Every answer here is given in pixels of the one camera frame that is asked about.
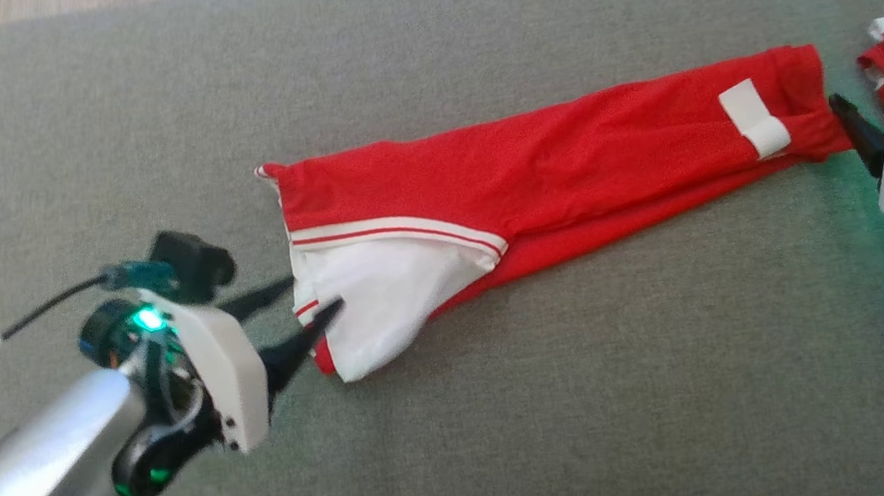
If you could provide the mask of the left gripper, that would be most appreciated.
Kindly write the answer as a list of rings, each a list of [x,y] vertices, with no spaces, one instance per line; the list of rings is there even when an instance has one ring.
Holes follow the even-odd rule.
[[[242,453],[256,450],[266,439],[270,423],[268,394],[277,395],[309,358],[345,307],[344,298],[319,308],[295,336],[256,352],[240,322],[273,306],[294,286],[294,277],[276,279],[214,306],[171,302],[149,289],[138,291],[141,301],[160,311],[178,337],[204,390],[221,414],[221,434]]]

